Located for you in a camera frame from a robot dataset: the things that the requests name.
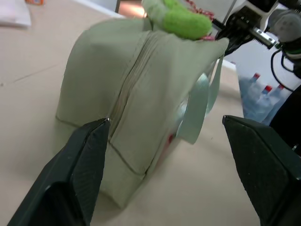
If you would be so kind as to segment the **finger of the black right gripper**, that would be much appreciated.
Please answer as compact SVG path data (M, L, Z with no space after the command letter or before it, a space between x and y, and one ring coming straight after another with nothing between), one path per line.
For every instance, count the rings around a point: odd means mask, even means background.
M219 31L216 34L215 39L220 40L222 38L227 38L227 39L229 39L229 41L235 41L235 32L234 32L234 30L221 30L221 31Z
M245 42L245 38L243 37L232 37L228 39L229 39L229 44L224 53L224 56L230 55L231 53L236 51L241 45L243 45Z

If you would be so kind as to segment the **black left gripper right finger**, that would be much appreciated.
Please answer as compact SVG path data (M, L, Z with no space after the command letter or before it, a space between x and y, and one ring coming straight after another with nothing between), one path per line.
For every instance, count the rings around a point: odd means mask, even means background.
M232 115L225 115L222 123L260 225L299 226L300 156L269 126Z

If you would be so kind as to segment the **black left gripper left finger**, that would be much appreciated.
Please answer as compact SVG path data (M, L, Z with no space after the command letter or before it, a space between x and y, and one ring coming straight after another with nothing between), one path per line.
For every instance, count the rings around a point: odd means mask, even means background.
M45 165L12 216L10 226L88 226L98 197L110 120L76 129Z

